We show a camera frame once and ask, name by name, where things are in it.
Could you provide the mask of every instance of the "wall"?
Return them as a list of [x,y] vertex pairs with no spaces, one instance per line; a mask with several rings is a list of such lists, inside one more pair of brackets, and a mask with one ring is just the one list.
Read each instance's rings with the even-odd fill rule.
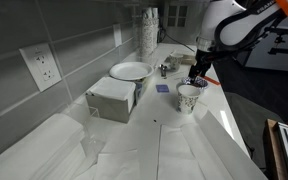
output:
[[[279,26],[288,26],[288,18],[286,18]],[[270,34],[266,39],[262,40],[252,51],[246,63],[246,67],[273,69],[288,71],[288,54],[270,55],[267,52],[275,46],[276,34]],[[288,49],[288,36],[283,36],[286,43],[281,43],[278,48]]]
[[[164,18],[163,26],[169,36],[175,40],[184,43],[186,45],[196,45],[196,37],[200,33],[201,24],[203,21],[204,13],[207,9],[208,2],[204,0],[197,1],[167,1],[165,2],[164,8]],[[183,5],[188,6],[187,18],[185,27],[167,27],[167,16],[168,16],[168,6],[169,5]],[[173,43],[170,38],[165,37],[163,43]]]
[[[92,0],[0,0],[0,153],[135,50],[132,9]],[[113,24],[123,45],[115,47]],[[18,49],[49,43],[62,81],[39,92]]]

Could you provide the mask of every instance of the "white counter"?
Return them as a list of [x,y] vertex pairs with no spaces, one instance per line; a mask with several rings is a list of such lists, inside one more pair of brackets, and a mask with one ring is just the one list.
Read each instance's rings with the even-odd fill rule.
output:
[[[157,58],[157,65],[164,63],[166,57],[175,49],[186,50],[181,45],[159,44],[153,54]],[[133,61],[136,54],[131,54],[125,61]],[[199,107],[206,108],[217,118],[220,124],[231,135],[240,148],[248,155],[247,149],[236,125],[231,109],[227,103],[222,87],[209,83],[209,87],[200,95],[198,104],[191,115],[182,115],[176,111],[177,89],[181,78],[188,75],[190,66],[181,65],[178,72],[167,72],[167,79],[161,77],[160,70],[150,77],[146,91],[140,99],[139,104],[134,108],[128,126],[136,129],[138,137],[131,138],[137,145],[141,179],[156,179],[158,166],[158,148],[160,137],[160,126],[180,127],[183,124],[194,123],[201,118],[205,112],[199,111]],[[206,76],[218,81],[213,67]],[[167,84],[169,93],[158,93],[155,85]]]

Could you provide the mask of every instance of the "tile backsplash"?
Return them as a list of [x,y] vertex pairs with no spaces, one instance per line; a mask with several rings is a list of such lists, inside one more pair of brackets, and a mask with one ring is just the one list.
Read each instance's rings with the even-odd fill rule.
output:
[[[82,95],[135,46],[132,9],[92,0],[0,0],[0,153]],[[123,44],[115,47],[113,24]],[[47,42],[62,81],[39,92],[18,49]]]

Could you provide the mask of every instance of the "paper cup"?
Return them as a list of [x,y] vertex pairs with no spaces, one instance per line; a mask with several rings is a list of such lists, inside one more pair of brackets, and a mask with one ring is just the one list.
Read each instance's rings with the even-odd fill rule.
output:
[[181,85],[178,87],[177,110],[182,114],[191,114],[200,93],[200,90],[194,86]]
[[183,54],[172,53],[170,54],[170,69],[177,71],[182,63]]

